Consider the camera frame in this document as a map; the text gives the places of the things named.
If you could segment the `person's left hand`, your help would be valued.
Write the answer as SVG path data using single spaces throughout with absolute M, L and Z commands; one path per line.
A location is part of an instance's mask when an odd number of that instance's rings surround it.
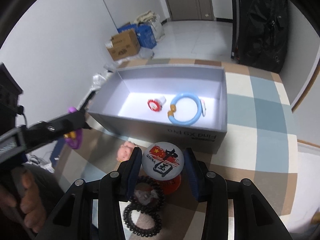
M 33 174 L 26 170 L 21 177 L 24 196 L 21 198 L 20 209 L 25 214 L 24 225 L 39 233 L 46 221 L 46 210 L 42 204 L 38 185 Z M 1 211 L 11 220 L 15 220 L 12 208 L 17 206 L 14 196 L 1 186 Z

